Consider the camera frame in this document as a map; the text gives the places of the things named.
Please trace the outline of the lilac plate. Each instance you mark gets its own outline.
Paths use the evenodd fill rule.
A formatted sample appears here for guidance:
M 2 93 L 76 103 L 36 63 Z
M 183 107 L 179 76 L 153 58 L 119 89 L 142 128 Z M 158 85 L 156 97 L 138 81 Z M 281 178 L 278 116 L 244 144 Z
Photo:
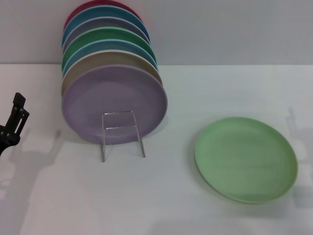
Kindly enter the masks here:
M 63 117 L 81 138 L 102 142 L 102 126 L 111 129 L 106 144 L 137 140 L 163 121 L 168 106 L 166 92 L 150 73 L 133 66 L 108 65 L 78 76 L 62 97 Z

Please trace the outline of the teal blue plate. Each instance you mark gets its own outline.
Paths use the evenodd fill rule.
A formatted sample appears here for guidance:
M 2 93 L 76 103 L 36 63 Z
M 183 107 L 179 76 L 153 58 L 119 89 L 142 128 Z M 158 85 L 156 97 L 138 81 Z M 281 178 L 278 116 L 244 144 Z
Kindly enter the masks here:
M 103 6 L 95 6 L 95 7 L 87 8 L 79 12 L 78 14 L 76 14 L 71 19 L 69 23 L 65 26 L 65 29 L 63 31 L 62 46 L 67 36 L 75 27 L 77 27 L 79 24 L 87 20 L 91 20 L 93 18 L 99 18 L 99 17 L 115 17 L 115 18 L 121 18 L 121 19 L 127 20 L 133 23 L 135 26 L 137 26 L 145 34 L 145 36 L 148 39 L 148 42 L 149 43 L 151 42 L 149 33 L 144 23 L 142 22 L 142 20 L 139 19 L 139 17 L 137 17 L 135 14 L 123 8 L 116 7 L 116 6 L 103 5 Z

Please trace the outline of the grey purple plate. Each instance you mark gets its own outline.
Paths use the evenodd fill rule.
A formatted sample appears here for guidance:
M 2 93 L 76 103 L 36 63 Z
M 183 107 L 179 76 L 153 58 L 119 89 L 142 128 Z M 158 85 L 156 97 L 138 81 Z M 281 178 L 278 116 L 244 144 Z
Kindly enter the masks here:
M 123 28 L 137 34 L 147 43 L 150 44 L 147 35 L 138 26 L 131 23 L 130 21 L 115 17 L 98 17 L 84 21 L 77 25 L 76 27 L 74 27 L 73 29 L 71 29 L 70 31 L 65 31 L 63 33 L 62 50 L 65 51 L 69 44 L 80 34 L 99 27 Z

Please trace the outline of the crimson red plate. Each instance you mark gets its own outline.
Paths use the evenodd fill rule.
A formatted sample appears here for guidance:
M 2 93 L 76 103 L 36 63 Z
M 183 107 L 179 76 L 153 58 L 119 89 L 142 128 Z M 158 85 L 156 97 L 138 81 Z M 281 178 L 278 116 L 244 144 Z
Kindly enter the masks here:
M 78 13 L 82 12 L 83 10 L 90 8 L 90 7 L 94 7 L 94 6 L 101 6 L 101 5 L 109 5 L 109 6 L 116 6 L 116 7 L 120 7 L 123 8 L 131 13 L 133 13 L 136 17 L 138 17 L 140 20 L 141 18 L 139 17 L 139 15 L 134 12 L 130 7 L 128 7 L 127 5 L 124 5 L 120 2 L 114 1 L 114 0 L 91 0 L 88 2 L 85 2 L 81 5 L 79 5 L 78 7 L 76 7 L 71 14 L 68 16 L 68 18 L 65 21 L 63 30 L 65 30 L 66 26 L 68 25 L 68 23 L 70 22 L 70 20 L 72 20 Z

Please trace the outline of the dark green plate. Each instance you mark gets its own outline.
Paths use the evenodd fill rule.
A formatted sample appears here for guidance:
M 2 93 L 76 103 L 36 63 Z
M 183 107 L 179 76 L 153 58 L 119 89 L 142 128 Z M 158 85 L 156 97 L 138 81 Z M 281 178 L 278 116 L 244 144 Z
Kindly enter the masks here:
M 119 27 L 99 27 L 80 34 L 65 49 L 63 56 L 65 55 L 65 57 L 68 57 L 70 51 L 74 49 L 79 49 L 82 46 L 85 46 L 89 43 L 104 39 L 125 40 L 134 43 L 142 47 L 143 49 L 147 50 L 151 54 L 151 56 L 156 60 L 154 52 L 152 51 L 149 43 L 147 43 L 137 34 Z

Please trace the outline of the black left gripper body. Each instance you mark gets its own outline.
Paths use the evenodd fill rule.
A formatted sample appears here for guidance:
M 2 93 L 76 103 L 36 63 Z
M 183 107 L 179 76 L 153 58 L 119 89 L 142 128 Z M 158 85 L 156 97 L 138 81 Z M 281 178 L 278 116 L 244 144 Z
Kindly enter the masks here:
M 4 150 L 16 146 L 18 143 L 19 135 L 15 133 L 15 129 L 0 125 L 0 155 Z

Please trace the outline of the beige plate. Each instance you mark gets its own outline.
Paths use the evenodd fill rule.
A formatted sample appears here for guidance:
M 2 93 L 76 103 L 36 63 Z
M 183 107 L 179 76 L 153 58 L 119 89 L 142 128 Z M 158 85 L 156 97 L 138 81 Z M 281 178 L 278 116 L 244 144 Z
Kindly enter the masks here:
M 162 83 L 158 70 L 142 56 L 122 50 L 101 50 L 84 56 L 69 67 L 63 76 L 61 94 L 64 94 L 68 86 L 83 73 L 100 66 L 115 64 L 143 69 Z

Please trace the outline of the light green plate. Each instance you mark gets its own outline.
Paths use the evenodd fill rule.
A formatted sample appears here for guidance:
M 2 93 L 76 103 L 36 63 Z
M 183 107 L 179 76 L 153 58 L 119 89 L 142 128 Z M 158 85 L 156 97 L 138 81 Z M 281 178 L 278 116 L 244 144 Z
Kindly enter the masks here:
M 298 174 L 288 140 L 273 127 L 247 117 L 209 124 L 197 137 L 194 156 L 199 174 L 214 191 L 245 204 L 282 197 Z

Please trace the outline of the light blue plate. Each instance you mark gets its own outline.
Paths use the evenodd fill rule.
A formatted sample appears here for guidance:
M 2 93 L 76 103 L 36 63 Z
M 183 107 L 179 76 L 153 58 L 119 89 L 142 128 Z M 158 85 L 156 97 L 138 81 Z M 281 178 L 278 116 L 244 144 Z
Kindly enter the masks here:
M 102 50 L 122 50 L 137 54 L 149 61 L 156 68 L 156 70 L 159 71 L 156 60 L 142 47 L 125 40 L 104 39 L 89 43 L 79 49 L 74 49 L 69 52 L 68 57 L 65 57 L 64 55 L 62 60 L 62 76 L 64 76 L 69 68 L 79 59 L 93 52 Z

